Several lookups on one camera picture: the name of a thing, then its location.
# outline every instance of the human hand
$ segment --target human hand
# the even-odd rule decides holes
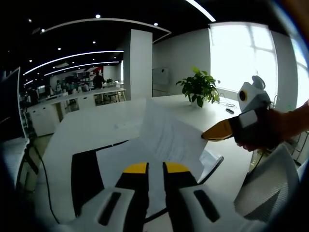
[[[270,109],[267,111],[267,124],[269,128],[266,128],[263,134],[260,136],[267,136],[268,131],[272,131],[276,137],[267,138],[270,142],[283,142],[288,138],[291,138],[298,134],[298,131],[295,131],[293,123],[291,123],[290,115],[288,113],[281,113],[279,111]],[[250,143],[237,143],[238,146],[242,146],[248,151],[254,151],[256,149],[266,149],[266,144],[258,144],[254,141]]]

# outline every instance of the white flower pot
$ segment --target white flower pot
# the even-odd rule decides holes
[[[197,104],[197,99],[195,99],[194,102],[190,102],[190,104],[191,104],[193,107],[200,108],[200,107],[198,106],[198,104]],[[203,105],[202,105],[202,108],[204,107],[204,105],[205,105],[205,98],[203,98]]]

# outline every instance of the bright window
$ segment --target bright window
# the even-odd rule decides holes
[[[267,26],[253,23],[211,24],[211,75],[218,88],[238,92],[260,76],[274,99],[278,90],[275,46]]]
[[[292,39],[292,45],[297,62],[298,94],[296,107],[298,108],[309,99],[309,74],[305,57],[296,40]]]

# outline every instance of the mesh chair back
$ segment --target mesh chair back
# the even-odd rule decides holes
[[[299,184],[294,161],[279,145],[248,174],[234,201],[236,211],[249,220],[268,222],[284,206]]]

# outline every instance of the whiteboard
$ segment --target whiteboard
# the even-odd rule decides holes
[[[153,84],[167,85],[169,83],[169,69],[153,69]]]

